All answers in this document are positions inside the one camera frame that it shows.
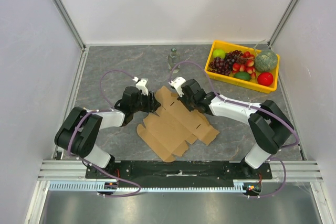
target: gray floor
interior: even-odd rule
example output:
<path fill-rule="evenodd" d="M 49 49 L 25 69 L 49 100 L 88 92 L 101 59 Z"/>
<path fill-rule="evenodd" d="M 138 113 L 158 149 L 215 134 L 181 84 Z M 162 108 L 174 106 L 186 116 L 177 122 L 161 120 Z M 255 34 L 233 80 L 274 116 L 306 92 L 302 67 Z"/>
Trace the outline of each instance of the gray floor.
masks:
<path fill-rule="evenodd" d="M 89 109 L 108 108 L 100 96 L 99 80 L 108 70 L 118 68 L 139 77 L 148 78 L 148 88 L 156 91 L 167 85 L 169 70 L 167 56 L 172 46 L 105 46 L 90 47 L 85 70 L 81 79 L 76 105 Z M 190 60 L 205 66 L 211 45 L 179 45 L 181 60 Z M 195 66 L 181 66 L 178 74 L 185 79 L 196 79 L 206 92 L 210 86 L 203 73 Z M 134 85 L 131 78 L 122 73 L 111 73 L 103 81 L 107 97 L 116 102 L 121 98 L 126 86 Z M 242 101 L 275 101 L 287 114 L 285 101 L 280 88 L 270 94 L 214 81 L 214 86 L 221 94 Z M 100 131 L 97 144 L 116 159 L 159 160 L 158 156 L 142 141 L 136 133 L 136 126 L 146 117 L 143 112 L 135 114 L 133 121 L 126 127 L 109 128 Z M 220 131 L 217 138 L 209 145 L 196 141 L 190 145 L 180 160 L 241 160 L 255 143 L 248 126 L 227 118 L 207 116 L 210 123 Z M 278 157 L 284 160 L 301 160 L 299 147 L 280 152 Z"/>
<path fill-rule="evenodd" d="M 266 192 L 278 185 L 264 187 Z M 287 184 L 274 197 L 250 200 L 232 193 L 143 193 L 104 199 L 94 192 L 50 191 L 40 223 L 322 224 L 309 183 Z"/>

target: fruit basket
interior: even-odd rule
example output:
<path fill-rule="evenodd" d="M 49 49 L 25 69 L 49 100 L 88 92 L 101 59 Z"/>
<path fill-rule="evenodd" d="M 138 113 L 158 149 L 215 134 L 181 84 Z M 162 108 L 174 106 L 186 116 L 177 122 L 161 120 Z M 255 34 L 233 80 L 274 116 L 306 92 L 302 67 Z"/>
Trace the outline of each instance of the fruit basket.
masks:
<path fill-rule="evenodd" d="M 270 73 L 273 75 L 273 78 L 274 78 L 273 83 L 269 86 L 264 86 L 264 85 L 258 84 L 258 82 L 257 82 L 257 78 L 261 74 L 258 71 L 255 71 L 256 78 L 251 79 L 249 81 L 234 78 L 233 77 L 234 74 L 232 72 L 228 76 L 220 74 L 220 73 L 212 72 L 213 70 L 211 69 L 209 64 L 210 64 L 210 62 L 213 62 L 213 60 L 214 60 L 213 52 L 214 52 L 215 49 L 222 49 L 225 52 L 240 50 L 242 52 L 248 51 L 251 54 L 255 54 L 253 48 L 248 48 L 248 47 L 244 47 L 244 46 L 240 46 L 240 45 L 236 45 L 236 44 L 231 44 L 231 43 L 227 43 L 227 42 L 223 42 L 223 41 L 219 41 L 219 40 L 214 41 L 214 43 L 212 44 L 212 47 L 211 47 L 211 51 L 210 51 L 208 60 L 206 62 L 205 68 L 204 68 L 204 70 L 210 76 L 211 79 L 227 82 L 227 83 L 230 83 L 230 84 L 233 84 L 233 85 L 238 85 L 238 86 L 241 86 L 241 87 L 244 87 L 244 88 L 253 89 L 253 90 L 256 90 L 256 91 L 263 92 L 263 93 L 270 93 L 270 92 L 275 91 L 277 89 L 278 75 L 279 75 L 279 64 L 280 64 L 280 56 L 279 55 L 277 55 L 278 63 L 277 63 L 276 68 L 274 68 L 272 71 L 270 71 Z"/>

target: flattened cardboard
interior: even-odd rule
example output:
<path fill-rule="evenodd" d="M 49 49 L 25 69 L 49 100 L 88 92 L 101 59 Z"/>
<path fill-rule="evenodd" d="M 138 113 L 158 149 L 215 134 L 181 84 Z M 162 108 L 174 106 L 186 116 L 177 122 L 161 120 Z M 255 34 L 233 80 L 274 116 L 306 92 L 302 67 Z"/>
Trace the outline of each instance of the flattened cardboard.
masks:
<path fill-rule="evenodd" d="M 219 134 L 198 111 L 189 111 L 166 86 L 159 89 L 155 98 L 161 103 L 156 114 L 150 113 L 136 131 L 147 145 L 165 162 L 176 160 L 188 149 L 186 142 L 197 139 L 208 145 Z"/>

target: melon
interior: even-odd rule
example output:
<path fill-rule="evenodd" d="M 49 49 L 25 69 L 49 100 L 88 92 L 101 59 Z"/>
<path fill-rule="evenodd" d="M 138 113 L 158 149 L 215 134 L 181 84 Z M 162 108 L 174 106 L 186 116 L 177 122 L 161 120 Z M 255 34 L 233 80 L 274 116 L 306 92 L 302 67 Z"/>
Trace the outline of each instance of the melon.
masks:
<path fill-rule="evenodd" d="M 269 72 L 276 68 L 278 64 L 277 54 L 270 50 L 261 51 L 257 55 L 254 66 L 259 72 Z"/>

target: glass bottle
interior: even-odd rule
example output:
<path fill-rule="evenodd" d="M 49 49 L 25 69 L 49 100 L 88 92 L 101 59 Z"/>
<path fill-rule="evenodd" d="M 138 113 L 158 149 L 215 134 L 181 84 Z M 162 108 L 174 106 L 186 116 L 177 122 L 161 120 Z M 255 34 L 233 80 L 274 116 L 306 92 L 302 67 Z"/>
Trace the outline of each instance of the glass bottle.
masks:
<path fill-rule="evenodd" d="M 171 52 L 168 55 L 168 67 L 170 70 L 172 70 L 172 68 L 180 62 L 180 54 L 177 52 L 176 48 L 173 47 L 171 49 Z M 180 69 L 180 66 L 177 66 L 173 73 L 177 73 Z"/>

